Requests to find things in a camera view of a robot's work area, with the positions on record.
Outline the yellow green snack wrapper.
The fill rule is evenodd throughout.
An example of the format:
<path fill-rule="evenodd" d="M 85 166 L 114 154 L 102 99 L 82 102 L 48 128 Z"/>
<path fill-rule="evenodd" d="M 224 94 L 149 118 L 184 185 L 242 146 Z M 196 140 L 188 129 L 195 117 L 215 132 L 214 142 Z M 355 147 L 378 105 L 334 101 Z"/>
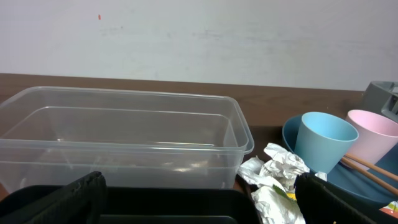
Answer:
<path fill-rule="evenodd" d="M 280 195 L 281 197 L 286 198 L 287 200 L 290 200 L 290 201 L 294 201 L 294 202 L 297 201 L 296 196 L 295 196 L 294 193 L 288 193 L 288 192 L 286 192 L 286 191 L 284 190 L 284 188 L 280 188 L 280 187 L 278 187 L 278 186 L 275 185 L 275 184 L 272 186 L 272 188 L 273 188 L 274 191 L 275 191 L 278 195 Z"/>

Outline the white paper napkin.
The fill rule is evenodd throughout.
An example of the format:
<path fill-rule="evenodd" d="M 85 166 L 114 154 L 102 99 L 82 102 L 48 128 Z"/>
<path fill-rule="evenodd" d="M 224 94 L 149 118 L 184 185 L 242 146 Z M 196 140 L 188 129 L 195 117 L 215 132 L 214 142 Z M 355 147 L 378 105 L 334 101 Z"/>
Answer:
<path fill-rule="evenodd" d="M 297 202 L 278 195 L 272 186 L 275 184 L 288 193 L 295 193 L 296 177 L 310 169 L 297 155 L 282 146 L 269 143 L 264 153 L 271 157 L 267 162 L 252 157 L 240 165 L 238 175 L 248 184 L 257 185 L 251 194 L 255 208 L 263 223 L 305 223 Z"/>

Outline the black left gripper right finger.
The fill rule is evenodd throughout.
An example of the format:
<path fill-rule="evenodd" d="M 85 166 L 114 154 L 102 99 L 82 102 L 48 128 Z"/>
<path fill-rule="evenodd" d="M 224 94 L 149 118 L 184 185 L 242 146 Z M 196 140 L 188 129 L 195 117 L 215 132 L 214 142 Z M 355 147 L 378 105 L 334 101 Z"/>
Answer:
<path fill-rule="evenodd" d="M 328 190 L 309 173 L 296 177 L 295 196 L 306 224 L 372 224 L 373 220 Z"/>

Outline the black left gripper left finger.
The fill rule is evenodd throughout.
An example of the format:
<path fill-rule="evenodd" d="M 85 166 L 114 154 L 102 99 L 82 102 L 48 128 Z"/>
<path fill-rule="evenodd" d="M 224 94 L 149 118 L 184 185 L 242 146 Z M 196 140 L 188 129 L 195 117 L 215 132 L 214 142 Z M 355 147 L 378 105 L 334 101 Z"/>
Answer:
<path fill-rule="evenodd" d="M 98 223 L 107 193 L 98 171 L 68 185 L 25 187 L 1 201 L 1 224 Z"/>

